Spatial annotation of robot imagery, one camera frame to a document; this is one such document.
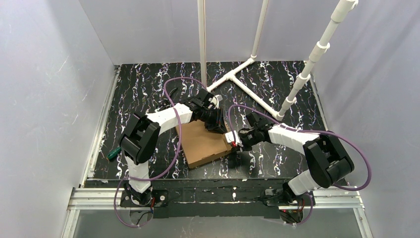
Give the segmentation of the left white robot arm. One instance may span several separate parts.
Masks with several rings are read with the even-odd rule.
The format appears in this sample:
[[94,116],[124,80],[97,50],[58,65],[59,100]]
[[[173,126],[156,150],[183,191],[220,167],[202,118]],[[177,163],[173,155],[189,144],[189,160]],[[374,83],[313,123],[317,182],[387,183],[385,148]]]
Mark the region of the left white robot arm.
[[197,95],[179,103],[170,101],[167,109],[149,114],[136,112],[130,117],[119,139],[119,147],[129,170],[124,191],[135,204],[145,206],[153,199],[149,159],[155,152],[161,134],[178,128],[179,137],[183,137],[182,125],[194,121],[203,122],[205,130],[210,133],[224,135],[228,132],[221,101],[221,95],[200,89]]

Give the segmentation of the brown cardboard box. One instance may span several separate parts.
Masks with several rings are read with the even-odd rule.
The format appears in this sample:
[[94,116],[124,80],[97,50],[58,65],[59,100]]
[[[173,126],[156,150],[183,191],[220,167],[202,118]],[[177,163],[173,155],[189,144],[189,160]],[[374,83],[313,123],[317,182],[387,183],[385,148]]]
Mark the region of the brown cardboard box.
[[223,134],[213,133],[202,121],[181,125],[181,147],[188,168],[193,169],[231,153],[232,147]]

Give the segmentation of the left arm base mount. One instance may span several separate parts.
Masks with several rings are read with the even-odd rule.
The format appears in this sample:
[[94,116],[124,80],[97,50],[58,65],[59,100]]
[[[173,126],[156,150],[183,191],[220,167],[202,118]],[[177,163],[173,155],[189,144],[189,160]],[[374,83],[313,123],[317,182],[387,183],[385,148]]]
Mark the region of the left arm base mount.
[[143,193],[136,191],[129,184],[124,184],[119,206],[123,208],[146,208],[153,210],[155,208],[167,207],[169,203],[169,192],[167,190],[153,190],[147,188]]

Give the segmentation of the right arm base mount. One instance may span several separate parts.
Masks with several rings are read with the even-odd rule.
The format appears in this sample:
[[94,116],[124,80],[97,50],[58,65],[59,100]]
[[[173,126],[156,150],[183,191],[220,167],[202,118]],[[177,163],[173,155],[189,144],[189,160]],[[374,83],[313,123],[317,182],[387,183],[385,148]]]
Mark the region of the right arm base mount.
[[280,219],[287,225],[300,225],[305,223],[311,216],[315,199],[312,191],[304,192],[301,195],[295,195],[291,189],[266,189],[257,198],[268,207],[286,206],[286,209],[280,209]]

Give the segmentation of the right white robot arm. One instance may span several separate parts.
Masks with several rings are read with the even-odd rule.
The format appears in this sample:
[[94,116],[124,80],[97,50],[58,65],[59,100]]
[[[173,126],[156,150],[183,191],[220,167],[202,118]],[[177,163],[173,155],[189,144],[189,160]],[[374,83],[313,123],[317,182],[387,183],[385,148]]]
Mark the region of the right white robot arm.
[[250,128],[235,134],[242,151],[260,142],[285,146],[305,156],[307,170],[285,182],[282,197],[288,200],[319,188],[329,188],[354,170],[342,143],[333,135],[304,133],[286,124],[275,124],[257,113],[246,116]]

